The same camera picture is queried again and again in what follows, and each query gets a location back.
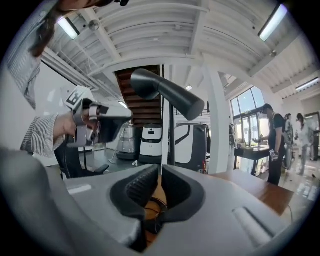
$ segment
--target ceiling light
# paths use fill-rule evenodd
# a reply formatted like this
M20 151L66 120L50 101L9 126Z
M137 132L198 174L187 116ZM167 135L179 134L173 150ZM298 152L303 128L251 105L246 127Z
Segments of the ceiling light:
M278 8L274 9L273 13L259 32L258 36L263 41L266 41L279 26L281 21L286 16L287 12L287 8L283 4L280 4Z
M69 18L60 18L58 20L58 24L72 40L76 39L80 35L79 30L75 27L75 25L71 22Z
M305 84L298 86L297 88L295 88L295 90L296 90L296 91L301 91L302 89L304 89L304 88L306 88L306 87L308 87L308 86L313 86L313 85L315 85L316 83L319 82L319 80L320 80L320 79L319 79L318 77L316 77L315 79L312 79L311 81L306 82Z
M122 101L119 101L119 104L123 107L125 107L126 109L128 108L128 106L126 104L124 104Z

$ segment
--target gray machine base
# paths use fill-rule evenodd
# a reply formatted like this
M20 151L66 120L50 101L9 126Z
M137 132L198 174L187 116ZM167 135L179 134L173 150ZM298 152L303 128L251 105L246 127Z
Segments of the gray machine base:
M116 157L121 160L135 161L139 158L139 152L138 153L117 152Z
M162 162L162 155L160 156L149 156L141 154L139 156L139 162L142 164L156 164L161 165Z

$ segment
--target glass door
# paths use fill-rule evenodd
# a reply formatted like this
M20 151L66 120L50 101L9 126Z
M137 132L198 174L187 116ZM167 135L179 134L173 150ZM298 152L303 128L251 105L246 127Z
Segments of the glass door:
M235 132L235 140L238 142L242 142L242 122L241 118L234 120L234 132Z
M243 122L243 142L246 147L250 147L250 127L249 127L249 118L245 117L242 119Z
M258 140L259 139L259 129L258 129L258 119L257 115L252 115L250 116L250 147L257 146L258 143L253 142L253 140Z
M270 132L270 124L269 119L266 114L258 114L259 116L259 127L260 127L260 134L259 136L267 137Z

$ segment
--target person in white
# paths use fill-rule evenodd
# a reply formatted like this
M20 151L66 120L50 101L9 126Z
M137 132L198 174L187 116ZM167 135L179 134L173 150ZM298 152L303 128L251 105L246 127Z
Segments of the person in white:
M301 127L297 130L296 137L299 138L300 144L301 144L301 166L300 170L297 173L298 175L304 175L305 173L305 166L306 166L306 160L307 160L307 149L311 145L310 142L310 127L308 126L307 122L305 121L305 118L301 113L299 113L296 116L297 122L300 122Z
M285 116L285 120L285 134L288 136L288 144L292 145L294 143L294 129L290 113Z

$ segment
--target window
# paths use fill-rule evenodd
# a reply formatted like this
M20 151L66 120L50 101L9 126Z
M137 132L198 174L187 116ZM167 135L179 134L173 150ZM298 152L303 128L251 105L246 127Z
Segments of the window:
M234 120L234 132L236 141L242 140L242 122L241 119Z
M246 92L242 93L238 97L231 101L233 116L238 116L247 111L252 111L261 108L265 104L262 92L257 87L252 87Z
M245 147L255 147L262 134L269 135L269 121L267 115L260 114L261 107L265 104L262 92L257 87L245 91L231 100L235 138Z
M247 90L245 93L238 96L240 111L244 113L256 109L254 98L252 97L251 90Z
M253 94L253 98L255 101L256 108L260 108L265 104L264 97L262 96L262 92L257 87L252 87L251 92Z
M234 98L231 101L232 104L232 110L233 110L233 116L238 116L240 115L240 110L239 110L239 104L237 98Z
M269 135L269 120L266 114L259 114L260 136Z

